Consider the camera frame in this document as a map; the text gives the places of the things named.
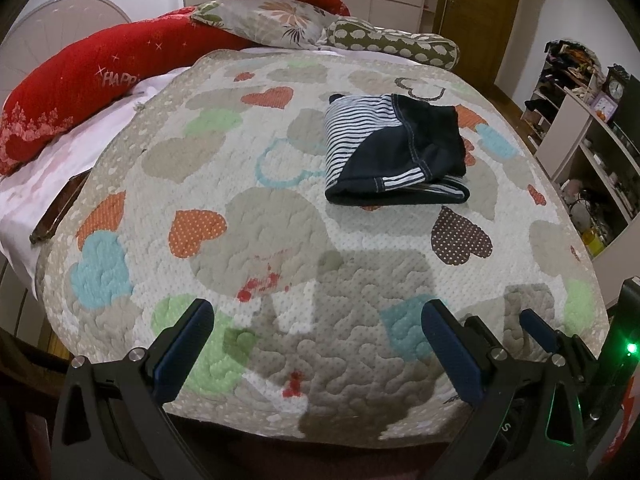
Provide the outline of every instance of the red stain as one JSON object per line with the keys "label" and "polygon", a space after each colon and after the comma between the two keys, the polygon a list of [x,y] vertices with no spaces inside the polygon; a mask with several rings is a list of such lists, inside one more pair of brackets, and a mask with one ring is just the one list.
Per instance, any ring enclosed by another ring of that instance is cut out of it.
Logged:
{"label": "red stain", "polygon": [[533,202],[535,202],[536,205],[546,205],[545,196],[540,193],[535,187],[529,184],[527,186],[527,190],[529,191],[529,194],[531,195]]}
{"label": "red stain", "polygon": [[251,299],[251,293],[248,290],[241,290],[240,292],[238,292],[238,296],[237,296],[238,300],[242,301],[243,303],[246,303],[247,301],[249,301]]}
{"label": "red stain", "polygon": [[462,137],[465,143],[465,166],[473,166],[476,163],[476,158],[471,155],[471,152],[476,148],[470,140]]}
{"label": "red stain", "polygon": [[248,79],[254,78],[254,76],[255,74],[251,72],[241,72],[236,76],[234,82],[237,83],[238,81],[247,81]]}
{"label": "red stain", "polygon": [[294,370],[289,375],[289,386],[282,391],[282,396],[285,399],[289,397],[301,397],[302,392],[300,387],[302,386],[302,372]]}
{"label": "red stain", "polygon": [[276,272],[270,272],[266,278],[249,278],[246,280],[244,287],[240,289],[236,298],[243,303],[249,301],[253,294],[273,292],[278,286],[280,275]]}

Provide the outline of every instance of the patterned bolster pillow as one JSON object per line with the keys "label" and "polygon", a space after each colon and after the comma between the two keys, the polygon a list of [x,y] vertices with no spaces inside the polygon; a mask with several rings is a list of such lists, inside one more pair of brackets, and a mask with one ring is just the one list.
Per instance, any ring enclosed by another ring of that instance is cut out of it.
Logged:
{"label": "patterned bolster pillow", "polygon": [[327,36],[328,43],[336,48],[386,52],[445,70],[452,70],[460,59],[460,49],[447,38],[374,27],[360,18],[339,18],[329,26]]}

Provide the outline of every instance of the white bedsheet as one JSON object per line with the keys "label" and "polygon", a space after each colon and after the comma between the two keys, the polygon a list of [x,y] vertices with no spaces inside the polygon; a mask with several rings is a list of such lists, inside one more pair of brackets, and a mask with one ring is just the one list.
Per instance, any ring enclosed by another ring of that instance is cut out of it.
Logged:
{"label": "white bedsheet", "polygon": [[[245,52],[290,52],[284,48],[253,47]],[[354,52],[333,47],[315,51],[319,56],[355,57],[385,60],[396,64],[419,64],[383,52]],[[161,91],[178,74],[178,68],[167,74],[146,79],[108,108],[76,126],[42,150],[38,158],[0,181],[0,252],[24,286],[35,295],[34,276],[40,247],[31,245],[29,236],[68,180],[92,168],[102,150],[136,114],[134,106],[145,103]]]}

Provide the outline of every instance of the folded clothing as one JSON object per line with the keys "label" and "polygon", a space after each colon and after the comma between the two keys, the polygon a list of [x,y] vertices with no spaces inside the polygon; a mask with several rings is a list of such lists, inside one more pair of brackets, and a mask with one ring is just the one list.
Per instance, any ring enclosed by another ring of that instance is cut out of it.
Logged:
{"label": "folded clothing", "polygon": [[334,94],[324,118],[329,202],[463,203],[465,145],[453,106],[398,94]]}

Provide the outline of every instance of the quilted bedspread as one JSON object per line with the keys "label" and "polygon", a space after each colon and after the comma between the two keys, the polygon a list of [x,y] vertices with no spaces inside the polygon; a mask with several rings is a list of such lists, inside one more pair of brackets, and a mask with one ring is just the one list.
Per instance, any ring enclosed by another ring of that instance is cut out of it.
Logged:
{"label": "quilted bedspread", "polygon": [[[324,198],[331,94],[455,105],[467,203]],[[38,262],[62,342],[92,362],[148,346],[194,298],[214,331],[177,415],[361,447],[446,440],[468,415],[420,328],[425,301],[477,314],[515,356],[533,308],[596,354],[608,329],[589,257],[513,130],[444,70],[216,51],[107,147]]]}

